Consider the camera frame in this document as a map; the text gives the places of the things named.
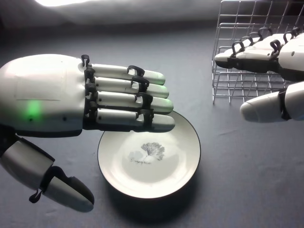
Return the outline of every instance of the plate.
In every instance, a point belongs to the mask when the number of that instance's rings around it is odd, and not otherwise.
[[[155,199],[170,195],[193,176],[200,162],[200,140],[190,122],[169,114],[167,133],[104,132],[98,164],[105,179],[125,195]]]

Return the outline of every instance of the back of robotic hand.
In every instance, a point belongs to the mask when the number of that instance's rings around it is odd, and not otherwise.
[[[93,209],[91,191],[19,136],[71,137],[85,130],[168,132],[175,126],[162,74],[90,64],[88,55],[35,55],[0,69],[0,163],[15,179],[75,210]]]

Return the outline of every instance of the wire basket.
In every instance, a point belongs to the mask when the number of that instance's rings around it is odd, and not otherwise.
[[[303,25],[304,1],[224,0],[221,2],[212,55],[213,103],[217,97],[248,99],[269,94],[287,87],[279,74],[256,74],[236,69],[225,69],[215,64],[214,56],[231,48],[234,41],[248,36],[261,27],[273,33],[285,33]]]

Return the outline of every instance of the green glowing light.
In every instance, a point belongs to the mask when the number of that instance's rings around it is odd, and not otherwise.
[[[41,120],[41,101],[37,101],[37,100],[28,101],[24,117],[26,118],[26,120],[29,121]]]

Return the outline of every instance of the metal wire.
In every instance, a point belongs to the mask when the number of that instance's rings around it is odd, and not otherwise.
[[[299,14],[287,15],[294,4],[301,9]],[[304,1],[223,0],[221,2],[211,62],[213,103],[217,97],[228,98],[229,103],[234,97],[242,98],[245,102],[248,99],[286,88],[290,84],[273,72],[256,74],[218,67],[214,62],[214,56],[231,48],[234,41],[264,26],[271,28],[273,33],[285,33],[296,26],[302,27],[303,11]]]

